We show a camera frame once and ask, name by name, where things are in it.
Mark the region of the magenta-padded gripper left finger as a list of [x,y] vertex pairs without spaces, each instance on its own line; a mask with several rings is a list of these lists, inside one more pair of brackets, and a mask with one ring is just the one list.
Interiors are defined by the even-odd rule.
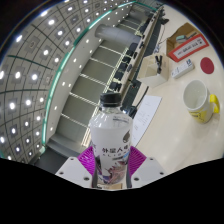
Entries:
[[69,157],[55,175],[81,187],[92,187],[95,171],[93,148],[89,147],[78,157]]

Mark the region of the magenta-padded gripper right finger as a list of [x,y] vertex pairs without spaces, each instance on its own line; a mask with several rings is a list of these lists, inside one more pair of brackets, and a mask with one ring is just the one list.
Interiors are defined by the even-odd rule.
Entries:
[[166,171],[155,158],[146,157],[135,147],[130,148],[126,177],[128,188],[140,188],[165,176]]

